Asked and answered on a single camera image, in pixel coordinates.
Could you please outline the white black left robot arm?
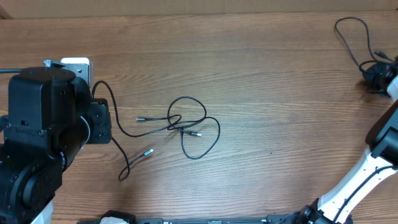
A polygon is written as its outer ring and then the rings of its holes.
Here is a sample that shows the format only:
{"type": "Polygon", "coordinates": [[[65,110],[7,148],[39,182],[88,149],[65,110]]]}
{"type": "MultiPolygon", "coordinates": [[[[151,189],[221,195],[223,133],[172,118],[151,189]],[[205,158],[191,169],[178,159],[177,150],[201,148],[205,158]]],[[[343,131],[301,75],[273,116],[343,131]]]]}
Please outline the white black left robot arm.
{"type": "Polygon", "coordinates": [[[85,144],[108,144],[108,102],[62,68],[19,69],[1,117],[1,223],[31,223],[50,205],[85,144]]]}

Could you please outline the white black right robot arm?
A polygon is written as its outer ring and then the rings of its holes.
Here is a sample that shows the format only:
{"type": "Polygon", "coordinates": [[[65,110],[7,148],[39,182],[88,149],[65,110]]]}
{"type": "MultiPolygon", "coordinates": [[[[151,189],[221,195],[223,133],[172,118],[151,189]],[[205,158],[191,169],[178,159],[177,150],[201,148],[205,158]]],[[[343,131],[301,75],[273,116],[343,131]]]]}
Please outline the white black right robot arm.
{"type": "Polygon", "coordinates": [[[327,194],[316,199],[292,223],[353,223],[351,211],[373,188],[397,173],[397,61],[389,69],[386,93],[393,100],[366,136],[367,148],[355,166],[327,194]]]}

